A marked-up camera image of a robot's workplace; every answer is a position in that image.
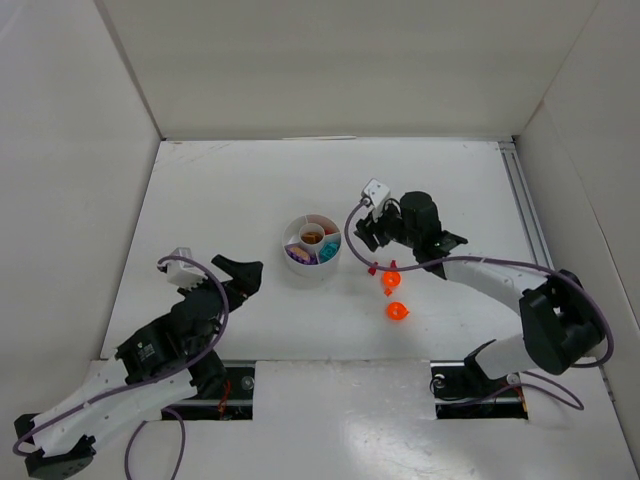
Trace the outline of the purple butterfly lego brick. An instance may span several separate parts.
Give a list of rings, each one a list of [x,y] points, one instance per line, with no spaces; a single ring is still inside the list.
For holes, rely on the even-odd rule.
[[[286,254],[295,262],[302,265],[315,265],[317,258],[313,253],[309,253],[299,245],[287,245],[285,247]]]

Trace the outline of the orange round lego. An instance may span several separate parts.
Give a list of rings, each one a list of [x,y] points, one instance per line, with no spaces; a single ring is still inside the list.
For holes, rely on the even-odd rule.
[[[382,276],[382,282],[386,288],[395,289],[401,284],[402,277],[399,272],[386,271]]]
[[[410,314],[410,310],[402,302],[391,302],[386,307],[387,317],[395,322],[403,321]]]

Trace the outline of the brown lego plate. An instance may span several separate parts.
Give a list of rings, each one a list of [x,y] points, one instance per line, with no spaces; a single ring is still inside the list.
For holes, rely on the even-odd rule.
[[[318,244],[324,238],[324,234],[317,231],[307,231],[300,235],[301,240],[310,245]]]

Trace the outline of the teal square lego brick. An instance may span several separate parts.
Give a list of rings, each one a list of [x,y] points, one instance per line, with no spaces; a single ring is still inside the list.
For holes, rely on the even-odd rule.
[[[340,248],[340,245],[335,242],[326,243],[318,254],[319,261],[326,263],[336,256]]]

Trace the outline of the orange round lego front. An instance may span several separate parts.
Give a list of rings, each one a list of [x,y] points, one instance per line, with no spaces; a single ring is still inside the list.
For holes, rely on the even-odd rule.
[[[403,321],[410,314],[410,310],[402,302],[391,302],[386,307],[387,317],[395,322]]]

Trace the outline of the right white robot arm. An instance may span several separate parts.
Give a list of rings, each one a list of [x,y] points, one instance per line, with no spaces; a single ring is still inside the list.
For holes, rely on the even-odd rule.
[[[567,270],[473,254],[466,238],[443,228],[432,197],[412,191],[394,199],[373,183],[363,189],[360,220],[349,217],[345,240],[370,251],[395,242],[409,248],[413,269],[470,287],[501,303],[520,319],[521,331],[492,339],[469,353],[473,380],[488,381],[538,368],[559,376],[570,368],[594,368],[612,356],[614,340],[600,307]]]

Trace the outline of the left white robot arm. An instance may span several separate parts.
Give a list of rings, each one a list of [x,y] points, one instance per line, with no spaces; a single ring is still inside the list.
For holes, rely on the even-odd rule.
[[[219,280],[212,271],[227,275]],[[157,262],[181,300],[117,346],[89,380],[49,410],[14,422],[15,455],[31,479],[69,479],[121,430],[171,412],[177,402],[215,400],[225,409],[237,382],[215,351],[229,322],[261,286],[264,265],[215,256],[211,267],[177,248]]]

